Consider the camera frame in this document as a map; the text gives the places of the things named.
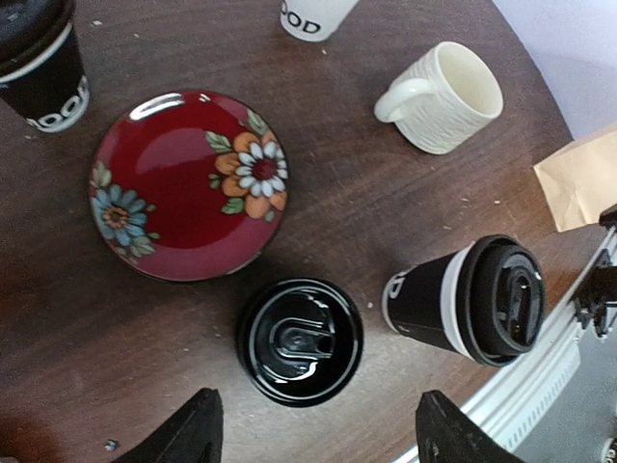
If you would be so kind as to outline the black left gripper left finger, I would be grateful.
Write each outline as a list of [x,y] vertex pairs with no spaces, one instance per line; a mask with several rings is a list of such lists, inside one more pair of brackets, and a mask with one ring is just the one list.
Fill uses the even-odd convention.
[[223,401],[203,388],[115,462],[221,462],[223,439]]

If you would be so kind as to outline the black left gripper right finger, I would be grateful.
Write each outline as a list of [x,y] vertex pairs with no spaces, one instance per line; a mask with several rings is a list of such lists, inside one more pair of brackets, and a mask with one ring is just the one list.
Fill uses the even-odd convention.
[[416,408],[421,463],[523,463],[503,449],[439,390],[422,394]]

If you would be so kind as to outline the stack of black lids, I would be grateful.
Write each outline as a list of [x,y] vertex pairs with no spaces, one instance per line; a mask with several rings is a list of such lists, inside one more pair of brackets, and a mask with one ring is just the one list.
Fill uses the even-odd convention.
[[255,290],[237,322],[240,365],[274,402],[294,408],[338,395],[362,359],[361,314],[339,286],[287,278]]

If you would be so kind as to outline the black white paper cup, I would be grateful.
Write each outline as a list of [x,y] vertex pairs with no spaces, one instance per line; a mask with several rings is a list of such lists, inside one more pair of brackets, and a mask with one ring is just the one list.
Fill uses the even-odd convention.
[[43,133],[59,133],[74,126],[91,100],[74,14],[61,35],[35,60],[1,75],[1,99]]
[[392,276],[382,314],[403,337],[502,368],[534,347],[546,303],[538,260],[495,234]]

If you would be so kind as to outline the brown paper bag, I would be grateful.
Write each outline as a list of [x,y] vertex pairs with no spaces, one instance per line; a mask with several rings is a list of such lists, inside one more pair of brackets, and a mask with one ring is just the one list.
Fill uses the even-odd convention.
[[616,125],[569,143],[533,171],[558,232],[598,224],[616,205]]

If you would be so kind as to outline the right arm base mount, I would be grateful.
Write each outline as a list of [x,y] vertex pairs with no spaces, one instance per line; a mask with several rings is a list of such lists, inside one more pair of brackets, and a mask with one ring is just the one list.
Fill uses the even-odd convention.
[[599,225],[608,231],[607,241],[583,276],[572,302],[581,328],[592,324],[597,338],[604,340],[616,321],[616,264],[609,250],[609,242],[616,237],[615,205],[600,215]]

